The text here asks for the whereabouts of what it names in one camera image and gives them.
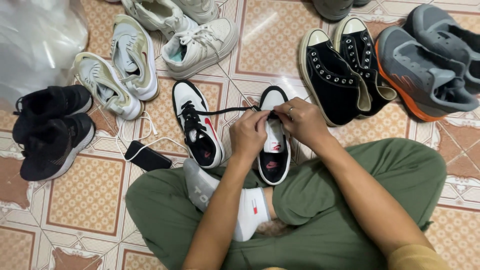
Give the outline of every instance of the cream sneaker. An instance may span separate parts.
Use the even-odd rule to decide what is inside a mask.
[[[175,33],[198,26],[171,0],[122,0],[122,3],[127,13],[145,29],[160,30],[168,40]]]
[[[162,47],[161,56],[173,78],[187,79],[224,59],[238,39],[239,30],[235,23],[220,18],[175,34]]]
[[[142,114],[144,105],[121,84],[112,66],[98,55],[81,52],[73,67],[78,80],[102,106],[121,118],[133,120]]]
[[[139,100],[152,100],[158,96],[160,84],[156,77],[152,39],[130,16],[115,17],[111,57],[121,82],[130,93]]]
[[[173,2],[199,25],[218,17],[218,6],[214,0],[173,0]]]

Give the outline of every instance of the tiled floor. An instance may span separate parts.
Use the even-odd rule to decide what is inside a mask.
[[[480,33],[479,0],[373,0],[352,13],[377,35],[389,25],[402,24],[415,6],[429,2],[450,11],[465,28]],[[90,24],[88,51],[108,58],[113,17],[123,8],[103,0],[82,3]],[[221,16],[237,22],[241,38],[229,57],[191,79],[210,108],[250,106],[270,85],[281,86],[289,98],[311,101],[297,68],[299,40],[311,27],[332,34],[335,24],[323,22],[309,1],[217,3]],[[151,36],[158,56],[166,40],[159,32]],[[146,109],[160,136],[182,143],[171,104],[174,81],[160,58],[156,67],[161,94],[148,102]],[[116,118],[98,104],[88,113],[98,131],[72,168],[54,181],[28,183],[18,174],[22,155],[11,139],[15,118],[0,111],[0,270],[165,269],[146,248],[125,208],[125,192],[142,171],[121,159],[114,141]],[[228,128],[238,117],[237,112],[230,112],[212,118],[228,155]],[[131,139],[148,130],[143,121],[128,123],[126,136]],[[418,124],[396,101],[370,119],[355,120],[331,132],[345,146],[405,137],[439,151],[448,164],[448,177],[428,238],[453,269],[480,269],[480,109],[452,114],[437,123]],[[143,142],[153,140],[151,136]],[[174,167],[182,166],[186,157],[182,148],[169,141],[158,142],[153,148],[172,158]],[[292,156],[295,165],[314,154],[294,141]],[[284,226],[275,222],[261,226],[267,234],[282,229]]]

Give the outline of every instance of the ring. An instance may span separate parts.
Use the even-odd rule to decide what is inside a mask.
[[[290,107],[290,109],[289,109],[288,112],[287,112],[287,115],[288,115],[288,117],[290,118],[290,120],[293,121],[293,118],[292,118],[292,116],[290,115],[290,112],[292,111],[292,109],[293,109],[293,106]]]

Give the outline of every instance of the red nike swoosh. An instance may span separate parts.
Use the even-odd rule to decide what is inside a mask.
[[[215,140],[218,140],[215,135],[215,130],[213,130],[212,123],[210,122],[210,119],[205,118],[205,124],[209,125],[210,128],[212,129],[213,136],[215,136]]]

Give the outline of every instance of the plastic bag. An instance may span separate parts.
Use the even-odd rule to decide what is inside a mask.
[[[80,0],[0,0],[0,110],[72,82],[73,60],[88,41],[84,12]]]

